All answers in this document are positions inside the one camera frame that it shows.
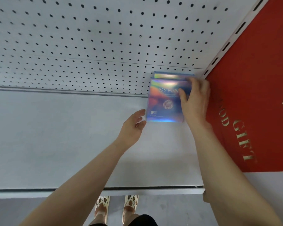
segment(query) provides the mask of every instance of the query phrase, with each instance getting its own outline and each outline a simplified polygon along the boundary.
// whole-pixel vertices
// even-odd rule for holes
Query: sandal
[[[109,201],[110,201],[110,196],[99,196],[96,204],[95,204],[95,211],[96,209],[103,204],[104,207],[106,207],[106,214],[104,216],[104,222],[105,224],[107,224],[107,219],[108,219],[108,207],[109,207]]]
[[[125,223],[125,207],[130,206],[134,209],[133,213],[135,213],[137,203],[139,201],[139,196],[138,195],[126,195],[125,197],[125,204],[123,208],[123,213],[122,213],[122,223]]]

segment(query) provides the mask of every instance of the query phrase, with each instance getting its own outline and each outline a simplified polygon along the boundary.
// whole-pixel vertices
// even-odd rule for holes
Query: red panel
[[[283,0],[268,1],[207,79],[209,120],[241,170],[283,171]]]

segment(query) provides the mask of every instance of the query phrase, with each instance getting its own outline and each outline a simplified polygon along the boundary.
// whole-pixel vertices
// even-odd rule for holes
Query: hand
[[[187,100],[186,93],[182,89],[179,89],[179,95],[183,115],[193,132],[199,127],[209,125],[205,117],[211,89],[207,80],[198,80],[192,77],[189,80],[192,82],[189,99]]]
[[[140,122],[145,112],[145,109],[139,110],[132,114],[128,120],[124,122],[116,142],[124,146],[126,150],[132,147],[139,140],[142,130],[147,123],[146,121]]]

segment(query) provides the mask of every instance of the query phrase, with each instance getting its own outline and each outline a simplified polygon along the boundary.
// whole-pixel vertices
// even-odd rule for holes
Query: floor
[[[44,199],[0,199],[0,226],[18,225]],[[108,225],[122,225],[124,196],[112,196],[108,211]],[[164,226],[217,226],[212,209],[203,202],[202,195],[140,196],[137,214],[149,214],[158,225]],[[94,218],[94,210],[84,226]]]

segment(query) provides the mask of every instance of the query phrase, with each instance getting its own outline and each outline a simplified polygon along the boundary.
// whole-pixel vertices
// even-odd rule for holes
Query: iridescent packaging
[[[164,78],[164,79],[177,79],[177,80],[187,80],[188,77],[194,77],[194,74],[176,74],[167,72],[154,72],[154,78]]]
[[[191,82],[151,78],[147,121],[183,122],[178,93],[179,88],[189,95],[191,92]]]

